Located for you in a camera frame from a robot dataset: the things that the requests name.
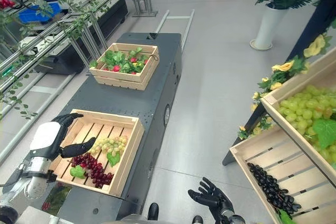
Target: red berry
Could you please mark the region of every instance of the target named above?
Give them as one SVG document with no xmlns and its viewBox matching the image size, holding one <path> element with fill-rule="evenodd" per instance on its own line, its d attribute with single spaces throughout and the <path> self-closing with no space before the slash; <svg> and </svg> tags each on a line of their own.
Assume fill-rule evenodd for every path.
<svg viewBox="0 0 336 224">
<path fill-rule="evenodd" d="M 115 65 L 113 67 L 113 72 L 119 72 L 120 71 L 120 66 L 119 65 Z"/>
</svg>

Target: white vase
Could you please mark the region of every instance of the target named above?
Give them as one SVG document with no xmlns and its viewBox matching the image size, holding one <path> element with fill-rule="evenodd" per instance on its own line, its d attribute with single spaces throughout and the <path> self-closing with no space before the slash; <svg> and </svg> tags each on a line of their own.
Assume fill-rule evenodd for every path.
<svg viewBox="0 0 336 224">
<path fill-rule="evenodd" d="M 272 47 L 277 27 L 287 12 L 288 9 L 273 9 L 266 5 L 257 38 L 250 42 L 253 49 L 263 51 Z"/>
</svg>

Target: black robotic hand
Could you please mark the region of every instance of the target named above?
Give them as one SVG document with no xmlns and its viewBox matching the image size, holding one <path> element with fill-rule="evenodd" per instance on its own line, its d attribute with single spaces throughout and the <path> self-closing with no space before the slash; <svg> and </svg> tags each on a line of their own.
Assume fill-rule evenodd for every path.
<svg viewBox="0 0 336 224">
<path fill-rule="evenodd" d="M 215 218 L 216 224 L 245 223 L 241 216 L 234 213 L 230 199 L 210 180 L 203 177 L 198 188 L 200 193 L 188 190 L 189 196 L 196 202 L 209 206 L 209 210 Z"/>
<path fill-rule="evenodd" d="M 83 115 L 78 113 L 60 115 L 51 122 L 40 125 L 30 145 L 31 156 L 54 160 L 58 155 L 61 155 L 62 158 L 74 157 L 91 149 L 96 141 L 95 137 L 82 144 L 71 144 L 64 148 L 60 147 L 67 134 L 68 127 L 76 118 L 81 117 Z"/>
</svg>

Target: yellow flower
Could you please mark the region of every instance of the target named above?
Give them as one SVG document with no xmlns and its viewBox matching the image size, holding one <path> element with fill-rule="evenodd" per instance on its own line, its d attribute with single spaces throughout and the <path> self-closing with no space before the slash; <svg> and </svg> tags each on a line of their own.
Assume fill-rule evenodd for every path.
<svg viewBox="0 0 336 224">
<path fill-rule="evenodd" d="M 255 134 L 255 135 L 259 135 L 261 133 L 261 128 L 259 128 L 259 127 L 255 127 L 254 129 L 253 129 L 253 134 Z"/>
<path fill-rule="evenodd" d="M 309 47 L 303 51 L 303 55 L 306 58 L 318 55 L 321 49 L 325 47 L 325 43 L 326 41 L 324 40 L 323 35 L 320 34 L 312 43 L 310 43 Z"/>
<path fill-rule="evenodd" d="M 253 103 L 251 105 L 251 111 L 255 111 L 257 107 L 258 107 L 258 105 L 256 105 L 255 103 Z"/>
<path fill-rule="evenodd" d="M 253 100 L 256 100 L 259 96 L 259 93 L 258 92 L 254 92 L 253 96 L 252 96 L 252 99 Z"/>
<path fill-rule="evenodd" d="M 308 73 L 308 70 L 309 70 L 309 68 L 310 68 L 310 63 L 309 63 L 309 62 L 306 62 L 306 63 L 304 64 L 304 66 L 306 67 L 306 69 L 303 70 L 303 71 L 301 71 L 301 73 L 306 74 L 306 73 Z"/>
<path fill-rule="evenodd" d="M 270 117 L 266 118 L 266 123 L 271 123 L 272 121 L 273 121 L 272 118 Z"/>
<path fill-rule="evenodd" d="M 280 70 L 282 72 L 286 72 L 293 66 L 293 64 L 294 64 L 294 60 L 292 60 L 290 62 L 286 62 L 283 65 L 275 65 L 275 66 L 272 67 L 272 71 Z"/>
<path fill-rule="evenodd" d="M 271 90 L 278 89 L 282 86 L 280 82 L 276 82 L 273 85 L 271 85 Z"/>
</svg>

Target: robotic arm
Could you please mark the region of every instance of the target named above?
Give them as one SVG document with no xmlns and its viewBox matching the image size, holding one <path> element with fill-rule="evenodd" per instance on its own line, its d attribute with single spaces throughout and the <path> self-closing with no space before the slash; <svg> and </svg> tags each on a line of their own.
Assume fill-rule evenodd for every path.
<svg viewBox="0 0 336 224">
<path fill-rule="evenodd" d="M 244 219 L 235 214 L 232 202 L 225 193 L 207 178 L 203 177 L 203 181 L 199 183 L 202 187 L 198 188 L 201 193 L 190 189 L 188 194 L 194 201 L 209 207 L 215 224 L 245 224 Z"/>
<path fill-rule="evenodd" d="M 43 196 L 47 183 L 56 180 L 49 167 L 58 155 L 62 158 L 74 157 L 91 149 L 95 137 L 82 144 L 60 147 L 68 127 L 81 117 L 83 115 L 78 113 L 61 115 L 39 126 L 30 145 L 30 160 L 19 165 L 12 182 L 1 185 L 15 184 L 8 193 L 0 196 L 0 223 L 14 224 L 31 202 Z"/>
</svg>

